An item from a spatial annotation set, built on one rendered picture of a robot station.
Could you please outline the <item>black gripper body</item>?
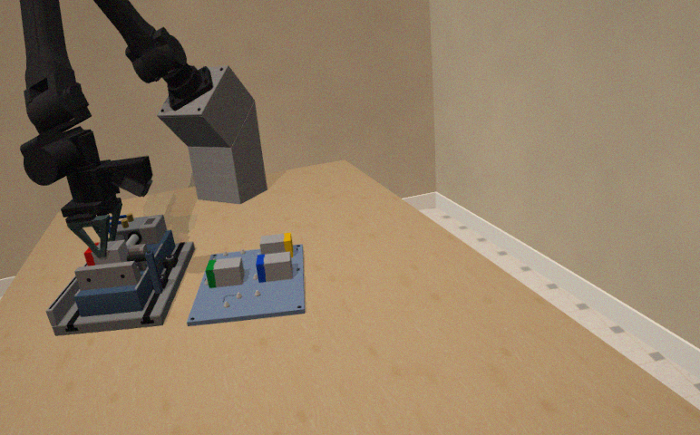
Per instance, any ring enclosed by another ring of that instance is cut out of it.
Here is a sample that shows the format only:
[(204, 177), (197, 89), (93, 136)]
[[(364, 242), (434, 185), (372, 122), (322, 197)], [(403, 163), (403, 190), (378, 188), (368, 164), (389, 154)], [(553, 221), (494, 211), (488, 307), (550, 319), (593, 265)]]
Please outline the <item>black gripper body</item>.
[[(92, 164), (90, 166), (78, 168), (75, 172), (66, 176), (73, 197), (73, 199), (70, 202), (68, 202), (64, 207), (61, 208), (63, 217), (67, 218), (66, 223), (89, 221), (93, 220), (96, 217), (96, 215), (108, 215), (114, 210), (114, 208), (117, 205), (119, 205), (122, 202), (121, 198), (116, 198), (116, 194), (121, 193), (120, 189), (117, 187), (117, 189), (104, 201), (83, 203), (83, 198), (79, 189), (75, 173), (86, 171), (89, 169), (94, 169), (100, 166), (101, 162), (96, 164), (97, 166), (95, 164)], [(86, 214), (86, 212), (89, 213)]]

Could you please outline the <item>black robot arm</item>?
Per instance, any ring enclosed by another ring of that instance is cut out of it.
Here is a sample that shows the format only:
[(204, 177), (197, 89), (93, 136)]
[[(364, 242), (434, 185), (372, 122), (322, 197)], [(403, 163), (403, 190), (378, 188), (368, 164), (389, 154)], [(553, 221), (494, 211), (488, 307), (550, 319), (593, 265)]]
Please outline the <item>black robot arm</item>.
[[(128, 45), (125, 55), (138, 76), (146, 83), (161, 77), (167, 83), (174, 111), (213, 88), (208, 67), (197, 70), (186, 64), (180, 42), (165, 27), (156, 31), (129, 0), (93, 1), (122, 35)], [(68, 58), (59, 0), (20, 0), (20, 6), (26, 51), (25, 106), (39, 133), (21, 145), (20, 151), (27, 176), (48, 186), (78, 168), (99, 163), (100, 158), (92, 130), (81, 126), (69, 130), (92, 115)], [(152, 183), (149, 156), (101, 160), (100, 166), (75, 175), (83, 203), (104, 201), (117, 187), (144, 197)]]

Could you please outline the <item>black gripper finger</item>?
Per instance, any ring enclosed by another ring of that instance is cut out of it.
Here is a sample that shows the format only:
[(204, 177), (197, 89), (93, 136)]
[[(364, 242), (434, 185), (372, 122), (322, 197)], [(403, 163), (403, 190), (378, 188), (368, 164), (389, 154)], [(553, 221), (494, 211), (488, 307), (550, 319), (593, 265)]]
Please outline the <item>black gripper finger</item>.
[[(87, 224), (90, 223), (90, 224)], [(93, 220), (66, 223), (67, 227), (72, 230), (72, 232), (79, 237), (97, 257), (104, 257), (107, 253), (108, 235), (109, 235), (109, 225), (110, 225), (110, 215), (97, 216)], [(83, 227), (98, 227), (100, 229), (101, 244), (98, 248), (91, 238), (84, 231)]]
[[(117, 232), (117, 226), (120, 218), (122, 210), (122, 203), (117, 205), (116, 208), (110, 213), (112, 214), (112, 223), (111, 223), (111, 230), (110, 230), (110, 237), (108, 237), (108, 242), (109, 241), (115, 241), (116, 238), (116, 232)], [(100, 229), (98, 227), (93, 227), (97, 235), (100, 237)]]

